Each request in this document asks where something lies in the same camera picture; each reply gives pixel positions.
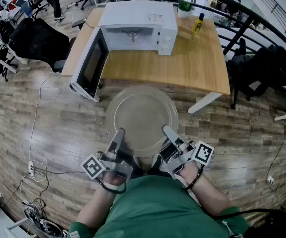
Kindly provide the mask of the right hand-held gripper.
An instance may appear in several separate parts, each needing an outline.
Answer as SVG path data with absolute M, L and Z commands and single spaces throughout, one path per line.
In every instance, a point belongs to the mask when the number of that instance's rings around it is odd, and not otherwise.
M 208 165 L 214 148 L 210 145 L 198 141 L 190 141 L 186 143 L 170 126 L 165 125 L 162 128 L 166 137 L 174 145 L 174 150 L 166 154 L 158 154 L 155 156 L 152 170 L 156 172 L 163 172 L 175 179 L 186 163 L 198 163 L 198 171 L 194 178 L 198 178 L 205 166 Z

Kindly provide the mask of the person's left hand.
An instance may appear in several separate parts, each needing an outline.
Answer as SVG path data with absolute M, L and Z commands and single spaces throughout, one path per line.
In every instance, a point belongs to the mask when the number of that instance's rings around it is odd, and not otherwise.
M 103 181 L 107 184 L 119 187 L 126 181 L 126 179 L 117 175 L 114 171 L 105 171 L 103 173 Z

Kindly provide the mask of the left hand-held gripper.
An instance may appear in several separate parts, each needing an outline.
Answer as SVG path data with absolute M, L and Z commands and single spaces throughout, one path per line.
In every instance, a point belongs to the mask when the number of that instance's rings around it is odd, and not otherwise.
M 140 168 L 138 159 L 135 156 L 120 152 L 120 146 L 125 135 L 124 129 L 117 130 L 105 153 L 97 152 L 88 156 L 81 167 L 91 180 L 100 182 L 107 171 L 130 180 L 132 173 Z

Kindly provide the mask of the person's right hand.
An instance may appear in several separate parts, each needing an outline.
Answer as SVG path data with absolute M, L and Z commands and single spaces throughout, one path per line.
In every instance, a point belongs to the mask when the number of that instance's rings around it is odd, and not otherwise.
M 183 168 L 178 172 L 178 175 L 182 177 L 186 185 L 190 185 L 196 178 L 199 172 L 199 168 L 195 160 L 185 162 Z

